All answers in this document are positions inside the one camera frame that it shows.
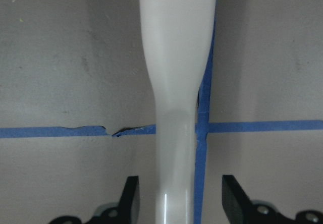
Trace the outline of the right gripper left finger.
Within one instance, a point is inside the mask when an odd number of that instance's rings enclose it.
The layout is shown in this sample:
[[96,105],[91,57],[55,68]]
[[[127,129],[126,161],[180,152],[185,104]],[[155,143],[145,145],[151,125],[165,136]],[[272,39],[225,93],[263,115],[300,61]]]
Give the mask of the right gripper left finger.
[[139,177],[128,176],[118,202],[99,206],[86,223],[138,223]]

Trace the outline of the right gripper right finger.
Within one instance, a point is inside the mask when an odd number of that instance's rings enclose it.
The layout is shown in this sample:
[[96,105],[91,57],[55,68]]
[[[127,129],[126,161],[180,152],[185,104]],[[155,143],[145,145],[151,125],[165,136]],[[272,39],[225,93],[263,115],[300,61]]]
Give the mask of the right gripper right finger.
[[271,203],[251,200],[233,175],[222,176],[222,207],[229,223],[322,223],[322,212],[302,210],[294,218]]

